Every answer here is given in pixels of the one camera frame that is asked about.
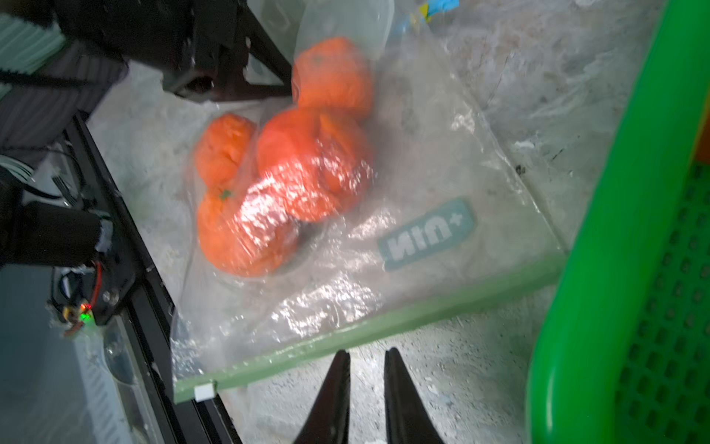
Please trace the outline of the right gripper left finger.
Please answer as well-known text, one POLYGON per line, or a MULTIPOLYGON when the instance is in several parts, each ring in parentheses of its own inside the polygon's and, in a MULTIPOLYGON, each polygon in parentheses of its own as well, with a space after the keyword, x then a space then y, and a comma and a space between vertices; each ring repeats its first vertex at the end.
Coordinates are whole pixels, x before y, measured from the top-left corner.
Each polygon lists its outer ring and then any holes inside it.
POLYGON ((351 355, 338 351, 294 444, 349 442, 351 355))

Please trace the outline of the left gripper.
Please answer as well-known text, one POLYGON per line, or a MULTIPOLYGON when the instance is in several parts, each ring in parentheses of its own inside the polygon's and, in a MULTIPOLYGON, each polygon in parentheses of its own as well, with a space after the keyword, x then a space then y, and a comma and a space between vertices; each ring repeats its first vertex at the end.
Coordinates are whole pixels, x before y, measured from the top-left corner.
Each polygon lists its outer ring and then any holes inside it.
POLYGON ((64 33, 160 71, 194 102, 291 96, 292 66, 245 1, 57 1, 64 33), (258 61, 277 84, 247 79, 258 61))

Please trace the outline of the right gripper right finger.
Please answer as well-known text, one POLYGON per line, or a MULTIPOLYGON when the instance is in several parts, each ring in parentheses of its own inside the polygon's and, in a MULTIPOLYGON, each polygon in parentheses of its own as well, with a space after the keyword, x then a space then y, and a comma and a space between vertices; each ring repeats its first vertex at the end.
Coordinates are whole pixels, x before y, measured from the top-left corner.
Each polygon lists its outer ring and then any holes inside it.
POLYGON ((386 442, 443 444, 397 348, 386 352, 384 381, 386 442))

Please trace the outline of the green plastic basket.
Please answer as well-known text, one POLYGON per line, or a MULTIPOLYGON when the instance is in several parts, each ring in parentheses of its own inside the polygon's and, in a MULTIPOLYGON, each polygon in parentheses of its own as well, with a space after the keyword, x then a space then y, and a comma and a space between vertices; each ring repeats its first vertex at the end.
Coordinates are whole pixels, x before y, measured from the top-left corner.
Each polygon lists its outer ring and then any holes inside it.
POLYGON ((534 348, 532 443, 709 440, 709 5, 671 1, 534 348))

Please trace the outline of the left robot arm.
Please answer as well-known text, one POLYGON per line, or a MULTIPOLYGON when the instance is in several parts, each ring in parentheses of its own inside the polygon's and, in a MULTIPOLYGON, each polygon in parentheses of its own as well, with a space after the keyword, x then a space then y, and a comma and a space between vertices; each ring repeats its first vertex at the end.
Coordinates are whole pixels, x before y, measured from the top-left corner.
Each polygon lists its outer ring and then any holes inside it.
POLYGON ((291 66, 244 1, 5 1, 1 5, 1 261, 92 261, 111 224, 31 190, 33 169, 139 62, 194 102, 286 96, 291 66))

